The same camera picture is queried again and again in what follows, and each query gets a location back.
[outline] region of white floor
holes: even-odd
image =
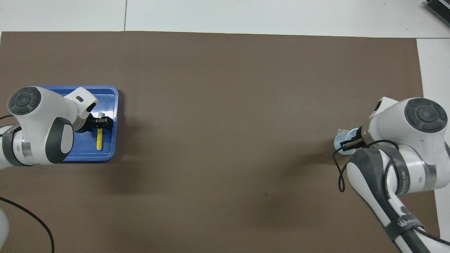
[[[450,27],[425,0],[0,0],[2,31],[171,31],[417,38],[423,93],[450,112]],[[450,134],[446,135],[450,143]],[[436,190],[450,240],[450,186]]]

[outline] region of brown mat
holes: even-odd
[[[108,163],[0,171],[0,195],[49,225],[56,252],[396,252],[339,192],[331,155],[380,97],[422,96],[415,39],[3,32],[0,113],[32,85],[121,92]],[[433,193],[403,199],[438,235]],[[50,251],[36,221],[0,207],[2,250]]]

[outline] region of black cable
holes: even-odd
[[[45,224],[38,216],[36,216],[34,213],[32,213],[31,211],[29,211],[29,210],[26,209],[25,207],[23,207],[23,206],[21,206],[21,205],[15,203],[15,202],[13,202],[13,201],[11,201],[11,200],[9,200],[9,199],[5,199],[5,198],[0,197],[0,200],[6,202],[6,203],[8,203],[8,204],[11,204],[11,205],[13,205],[13,206],[15,206],[15,207],[17,207],[17,208],[19,208],[20,210],[26,212],[26,213],[29,214],[31,217],[33,217],[35,220],[37,220],[37,221],[45,228],[45,230],[46,230],[47,233],[49,234],[49,237],[50,237],[50,243],[52,244],[52,253],[55,252],[55,244],[54,244],[54,241],[53,241],[53,235],[52,235],[52,232],[50,231],[49,227],[48,227],[48,226],[47,226],[47,225],[46,225],[46,224]]]
[[[2,116],[2,117],[0,117],[0,120],[1,119],[4,119],[4,118],[7,118],[7,117],[12,117],[13,115],[11,115],[11,114],[8,114],[8,115],[5,115],[5,116]]]
[[[339,191],[344,192],[345,191],[345,181],[344,181],[344,171],[347,168],[347,164],[344,165],[344,167],[341,169],[339,167],[338,162],[336,161],[336,154],[342,149],[343,147],[338,148],[334,153],[333,153],[333,161],[334,164],[336,164],[337,170],[339,171],[339,179],[338,179],[338,183],[337,185],[339,186]]]
[[[4,118],[7,118],[7,117],[12,117],[12,116],[13,116],[13,115],[8,114],[8,115],[5,115],[5,116],[0,117],[0,119],[4,119]]]
[[[374,141],[374,142],[371,142],[371,143],[367,144],[367,145],[364,146],[363,148],[364,148],[364,149],[365,149],[365,148],[369,148],[370,146],[372,146],[372,145],[374,145],[374,144],[377,144],[377,143],[380,143],[380,142],[387,142],[387,143],[390,143],[390,144],[394,145],[394,147],[395,147],[397,150],[399,149],[398,144],[395,143],[395,142],[393,142],[392,140],[376,140],[376,141]]]
[[[368,148],[368,147],[370,147],[370,146],[372,146],[374,144],[380,143],[380,142],[390,143],[390,144],[394,145],[394,147],[396,149],[399,149],[398,144],[393,142],[392,140],[377,140],[377,141],[374,141],[374,142],[371,142],[371,143],[367,144],[363,148]],[[339,178],[338,178],[338,181],[337,181],[338,182],[337,185],[339,187],[339,191],[340,192],[344,192],[345,191],[344,171],[347,168],[347,164],[345,164],[344,167],[341,169],[339,167],[339,164],[338,164],[337,160],[336,160],[336,154],[342,149],[343,149],[343,147],[340,147],[336,151],[334,151],[334,153],[333,153],[333,161],[334,161],[334,164],[337,167],[337,170],[339,171]]]
[[[395,167],[395,164],[394,164],[394,160],[392,159],[392,157],[389,157],[389,161],[387,162],[386,167],[384,168],[384,174],[383,174],[384,191],[387,196],[387,199],[391,199],[391,197],[389,196],[389,192],[387,190],[387,187],[388,187],[387,186],[387,173],[389,172],[389,168],[391,166]]]
[[[435,237],[435,236],[433,236],[433,235],[431,235],[431,234],[429,234],[429,233],[427,233],[427,232],[425,232],[425,231],[419,229],[418,227],[415,227],[414,230],[416,230],[416,231],[419,232],[420,234],[423,234],[424,236],[426,236],[426,237],[428,237],[428,238],[430,238],[430,239],[432,239],[432,240],[435,240],[435,241],[437,241],[437,242],[440,242],[440,243],[442,243],[442,244],[445,244],[445,245],[450,246],[450,242],[448,242],[448,241],[446,241],[446,240],[442,240],[441,238],[437,238],[437,237]]]

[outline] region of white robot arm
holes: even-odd
[[[72,150],[74,131],[113,126],[111,118],[90,114],[97,103],[82,87],[64,97],[35,86],[15,92],[8,109],[19,125],[0,124],[0,169],[62,162]],[[0,210],[0,248],[8,231],[8,219]]]
[[[446,112],[429,99],[381,98],[356,136],[341,142],[344,151],[357,149],[346,164],[351,186],[400,252],[450,252],[450,244],[426,233],[398,199],[450,182],[446,125]]]

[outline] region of yellow object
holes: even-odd
[[[105,116],[104,113],[99,113],[99,118]],[[97,150],[102,150],[102,144],[103,144],[103,129],[99,128],[97,129]]]

